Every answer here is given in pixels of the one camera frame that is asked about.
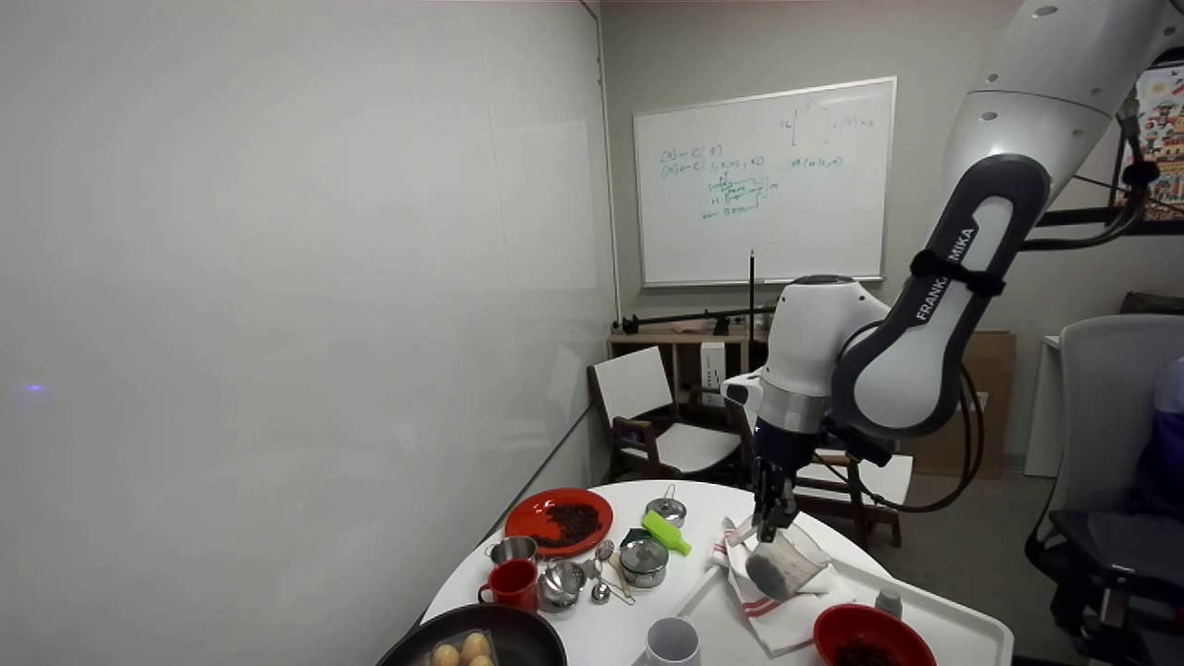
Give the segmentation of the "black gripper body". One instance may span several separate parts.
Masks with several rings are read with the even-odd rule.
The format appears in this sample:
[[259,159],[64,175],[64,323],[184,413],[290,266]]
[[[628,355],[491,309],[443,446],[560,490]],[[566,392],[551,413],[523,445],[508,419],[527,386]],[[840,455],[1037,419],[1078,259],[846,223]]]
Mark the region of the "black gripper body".
[[750,431],[755,455],[755,524],[786,530],[797,516],[791,476],[803,467],[803,445],[797,431],[758,424]]

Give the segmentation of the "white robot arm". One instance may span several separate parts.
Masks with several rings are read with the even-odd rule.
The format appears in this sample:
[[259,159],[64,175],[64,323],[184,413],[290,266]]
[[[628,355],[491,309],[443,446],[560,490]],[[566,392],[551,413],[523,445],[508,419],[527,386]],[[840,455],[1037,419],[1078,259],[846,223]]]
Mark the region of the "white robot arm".
[[1022,0],[966,92],[931,235],[893,304],[835,273],[779,289],[750,373],[755,530],[797,516],[791,476],[820,445],[883,462],[941,429],[963,352],[1031,226],[1153,60],[1181,48],[1181,0]]

